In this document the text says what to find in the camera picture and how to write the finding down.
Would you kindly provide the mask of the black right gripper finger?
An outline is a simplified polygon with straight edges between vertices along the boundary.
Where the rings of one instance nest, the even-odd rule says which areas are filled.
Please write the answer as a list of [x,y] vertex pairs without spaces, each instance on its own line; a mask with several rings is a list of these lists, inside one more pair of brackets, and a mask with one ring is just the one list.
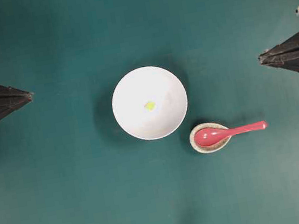
[[275,47],[265,50],[258,57],[259,60],[265,59],[267,57],[272,57],[279,54],[285,54],[292,51],[299,50],[299,32],[288,38],[281,44],[276,45]]
[[258,59],[261,65],[287,69],[299,73],[299,57],[290,55],[286,58],[286,55],[272,56]]

